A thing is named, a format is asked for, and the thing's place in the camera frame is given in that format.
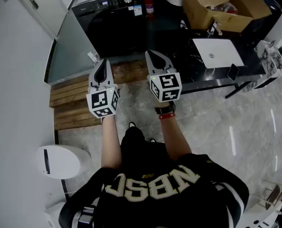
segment floor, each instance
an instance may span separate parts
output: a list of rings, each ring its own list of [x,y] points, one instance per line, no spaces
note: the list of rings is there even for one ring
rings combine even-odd
[[[162,142],[148,83],[130,83],[120,89],[120,140],[128,122],[134,121],[146,138]],[[193,153],[208,154],[241,178],[251,194],[260,195],[263,180],[282,183],[282,78],[263,89],[225,99],[233,89],[231,86],[182,95],[176,102],[176,118]],[[101,126],[59,131],[60,144],[87,149],[92,157],[89,171],[66,180],[71,194],[100,168],[101,137]],[[248,206],[254,200],[251,196]]]

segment shoe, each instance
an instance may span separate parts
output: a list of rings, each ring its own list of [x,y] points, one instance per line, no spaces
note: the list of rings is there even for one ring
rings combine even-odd
[[[128,128],[131,128],[131,127],[137,127],[137,124],[134,123],[134,122],[130,122],[130,123],[128,124]]]

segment person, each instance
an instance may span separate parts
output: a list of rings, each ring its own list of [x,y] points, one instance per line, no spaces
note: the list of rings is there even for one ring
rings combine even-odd
[[[236,227],[247,186],[207,155],[192,154],[174,104],[155,110],[165,143],[147,142],[130,123],[120,145],[115,116],[103,119],[102,167],[63,206],[62,228]]]

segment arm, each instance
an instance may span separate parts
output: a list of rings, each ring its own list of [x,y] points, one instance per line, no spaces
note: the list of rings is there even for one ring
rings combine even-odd
[[[107,116],[103,120],[103,146],[101,167],[118,169],[122,163],[121,148],[117,132],[115,116]]]
[[[157,103],[157,107],[166,107],[168,103]],[[176,161],[179,157],[192,153],[175,117],[161,119],[162,133],[169,157]]]

